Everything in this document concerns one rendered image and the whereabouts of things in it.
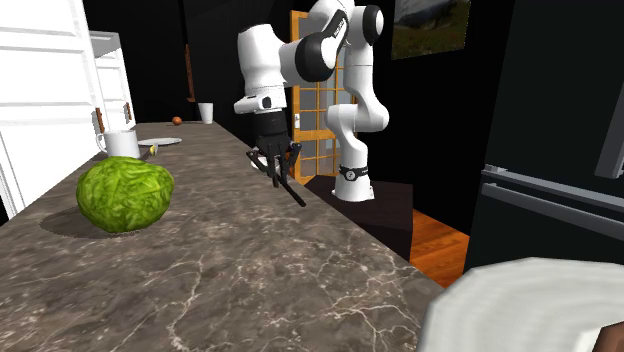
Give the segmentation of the white plate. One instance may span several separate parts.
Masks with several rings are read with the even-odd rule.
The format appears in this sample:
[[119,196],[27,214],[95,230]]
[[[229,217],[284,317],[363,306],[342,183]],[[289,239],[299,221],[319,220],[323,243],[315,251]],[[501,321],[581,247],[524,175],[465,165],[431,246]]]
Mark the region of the white plate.
[[158,146],[168,146],[180,143],[182,141],[181,138],[177,137],[160,137],[160,138],[149,138],[138,141],[139,146],[149,147],[152,145]]

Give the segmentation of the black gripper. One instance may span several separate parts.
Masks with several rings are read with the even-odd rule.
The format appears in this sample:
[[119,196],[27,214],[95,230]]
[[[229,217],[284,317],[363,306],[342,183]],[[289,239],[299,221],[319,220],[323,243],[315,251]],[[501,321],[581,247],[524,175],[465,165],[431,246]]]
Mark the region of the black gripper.
[[275,158],[280,168],[280,177],[286,179],[296,163],[301,144],[290,142],[284,111],[255,114],[252,118],[256,134],[256,146],[246,152],[246,156],[258,170],[265,173],[275,188],[279,187]]

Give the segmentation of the dark robot stand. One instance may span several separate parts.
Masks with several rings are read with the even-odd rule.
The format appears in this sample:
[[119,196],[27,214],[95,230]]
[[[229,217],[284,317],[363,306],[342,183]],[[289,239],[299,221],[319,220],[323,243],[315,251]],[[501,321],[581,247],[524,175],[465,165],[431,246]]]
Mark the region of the dark robot stand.
[[413,186],[372,181],[373,200],[347,202],[331,194],[334,184],[334,177],[317,175],[305,187],[409,261],[413,234]]

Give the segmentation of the green lettuce head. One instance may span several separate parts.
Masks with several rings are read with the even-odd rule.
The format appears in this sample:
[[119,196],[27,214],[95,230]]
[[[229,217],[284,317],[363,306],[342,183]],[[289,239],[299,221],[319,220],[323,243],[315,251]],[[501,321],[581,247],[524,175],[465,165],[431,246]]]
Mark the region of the green lettuce head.
[[132,157],[108,157],[83,173],[76,188],[78,208],[109,232],[149,227],[168,210],[175,181],[167,169]]

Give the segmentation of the white mug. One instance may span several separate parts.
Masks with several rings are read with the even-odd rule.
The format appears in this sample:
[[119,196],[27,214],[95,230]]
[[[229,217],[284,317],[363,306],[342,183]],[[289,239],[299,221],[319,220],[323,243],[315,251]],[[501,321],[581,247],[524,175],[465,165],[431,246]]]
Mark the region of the white mug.
[[134,130],[105,131],[98,133],[95,140],[99,149],[108,156],[140,157]]

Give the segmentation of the orange glass panel door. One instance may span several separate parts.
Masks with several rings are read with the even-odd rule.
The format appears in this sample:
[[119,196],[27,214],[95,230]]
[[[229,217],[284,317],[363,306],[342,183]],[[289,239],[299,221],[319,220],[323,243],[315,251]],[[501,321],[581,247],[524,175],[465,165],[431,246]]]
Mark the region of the orange glass panel door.
[[340,143],[325,119],[329,106],[357,102],[343,86],[344,57],[341,49],[328,80],[292,87],[292,139],[302,148],[290,175],[302,185],[316,175],[336,176],[339,170]]

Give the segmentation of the landscape wall picture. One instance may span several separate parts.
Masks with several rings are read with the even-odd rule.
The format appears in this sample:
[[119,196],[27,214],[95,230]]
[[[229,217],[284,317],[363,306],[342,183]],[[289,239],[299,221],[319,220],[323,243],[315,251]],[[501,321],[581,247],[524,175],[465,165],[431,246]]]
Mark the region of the landscape wall picture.
[[391,59],[462,50],[471,0],[396,0]]

